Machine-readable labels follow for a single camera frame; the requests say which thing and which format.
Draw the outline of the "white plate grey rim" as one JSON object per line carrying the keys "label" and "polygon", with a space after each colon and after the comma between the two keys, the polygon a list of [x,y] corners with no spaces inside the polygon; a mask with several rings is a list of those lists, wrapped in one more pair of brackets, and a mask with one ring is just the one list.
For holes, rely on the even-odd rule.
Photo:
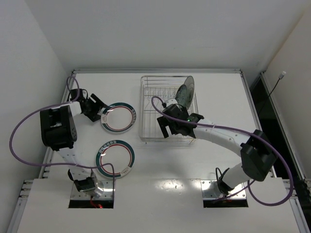
{"label": "white plate grey rim", "polygon": [[194,78],[192,76],[188,76],[184,83],[187,86],[187,100],[186,100],[186,109],[189,109],[192,103],[192,99],[194,96],[194,90],[195,90],[195,84],[194,84]]}

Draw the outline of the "blue patterned plate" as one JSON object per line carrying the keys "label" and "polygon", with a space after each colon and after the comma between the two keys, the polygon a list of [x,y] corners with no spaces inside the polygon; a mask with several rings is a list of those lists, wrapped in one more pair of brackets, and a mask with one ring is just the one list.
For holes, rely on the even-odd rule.
{"label": "blue patterned plate", "polygon": [[186,106],[187,100],[187,86],[185,84],[181,85],[175,95],[175,100],[181,106]]}

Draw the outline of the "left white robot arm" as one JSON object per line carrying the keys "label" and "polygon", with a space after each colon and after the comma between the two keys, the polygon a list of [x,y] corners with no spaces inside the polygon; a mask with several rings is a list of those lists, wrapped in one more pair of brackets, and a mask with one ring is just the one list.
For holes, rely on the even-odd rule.
{"label": "left white robot arm", "polygon": [[77,191],[98,196],[102,193],[102,183],[97,180],[93,169],[84,168],[79,162],[74,117],[83,114],[96,122],[108,105],[94,94],[84,95],[86,92],[85,89],[71,89],[69,103],[40,111],[41,139],[46,147],[58,152],[68,164],[68,177],[74,182]]}

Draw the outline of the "green red rim plate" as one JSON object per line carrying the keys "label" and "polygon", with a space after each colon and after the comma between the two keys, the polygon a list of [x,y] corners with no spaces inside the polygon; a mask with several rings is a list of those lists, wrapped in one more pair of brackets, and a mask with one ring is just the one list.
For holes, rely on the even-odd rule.
{"label": "green red rim plate", "polygon": [[136,118],[136,111],[130,104],[116,102],[103,110],[101,125],[110,133],[124,133],[133,127]]}
{"label": "green red rim plate", "polygon": [[98,172],[106,178],[122,178],[127,175],[135,162],[135,152],[130,144],[112,140],[100,147],[95,158]]}

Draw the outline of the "wire dish rack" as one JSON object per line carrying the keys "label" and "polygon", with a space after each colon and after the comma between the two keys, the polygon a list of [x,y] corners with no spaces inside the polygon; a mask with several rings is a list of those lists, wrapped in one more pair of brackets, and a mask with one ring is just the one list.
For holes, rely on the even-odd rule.
{"label": "wire dish rack", "polygon": [[190,120],[198,115],[194,78],[191,75],[145,75],[140,81],[139,137],[145,142],[190,144]]}

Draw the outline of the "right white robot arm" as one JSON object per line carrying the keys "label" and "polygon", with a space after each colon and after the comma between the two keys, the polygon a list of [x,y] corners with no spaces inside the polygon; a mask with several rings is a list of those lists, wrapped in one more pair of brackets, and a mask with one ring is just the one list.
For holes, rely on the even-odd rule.
{"label": "right white robot arm", "polygon": [[276,161],[272,150],[264,144],[266,135],[255,130],[252,135],[217,128],[216,124],[202,115],[188,114],[187,109],[176,100],[162,102],[162,116],[157,118],[165,138],[169,134],[190,136],[226,148],[241,158],[241,162],[226,169],[211,184],[212,193],[227,196],[237,185],[248,180],[262,182]]}

